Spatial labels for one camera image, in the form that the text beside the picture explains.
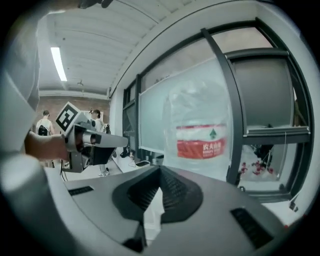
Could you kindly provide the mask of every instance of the red label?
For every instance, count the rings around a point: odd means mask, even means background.
[[[209,159],[225,152],[226,138],[213,141],[178,140],[176,146],[180,158]]]
[[[210,127],[225,127],[225,124],[204,124],[204,125],[188,125],[188,126],[177,126],[178,130],[183,129],[199,129],[199,128],[210,128]]]

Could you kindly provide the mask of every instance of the ceiling light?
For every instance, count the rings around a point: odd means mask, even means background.
[[[60,49],[59,47],[51,47],[52,57],[55,64],[56,71],[61,79],[61,81],[66,82],[67,77],[64,71],[64,66],[62,65]]]

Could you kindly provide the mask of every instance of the plastic water bottle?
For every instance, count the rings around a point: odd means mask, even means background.
[[[163,165],[225,181],[232,136],[229,102],[228,91],[214,79],[180,79],[163,107]]]

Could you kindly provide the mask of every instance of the whiteboard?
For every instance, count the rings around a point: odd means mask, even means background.
[[[163,153],[165,148],[163,108],[171,89],[180,81],[202,78],[227,89],[225,77],[216,58],[170,76],[139,95],[140,149]]]

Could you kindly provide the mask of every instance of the white t-shirt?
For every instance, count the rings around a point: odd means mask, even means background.
[[[48,135],[52,135],[50,132],[51,121],[49,119],[40,119],[36,123],[36,134],[39,134],[39,127],[44,126],[48,130]]]
[[[100,119],[95,119],[95,130],[97,132],[103,132],[103,129],[104,129],[104,123],[100,120]]]

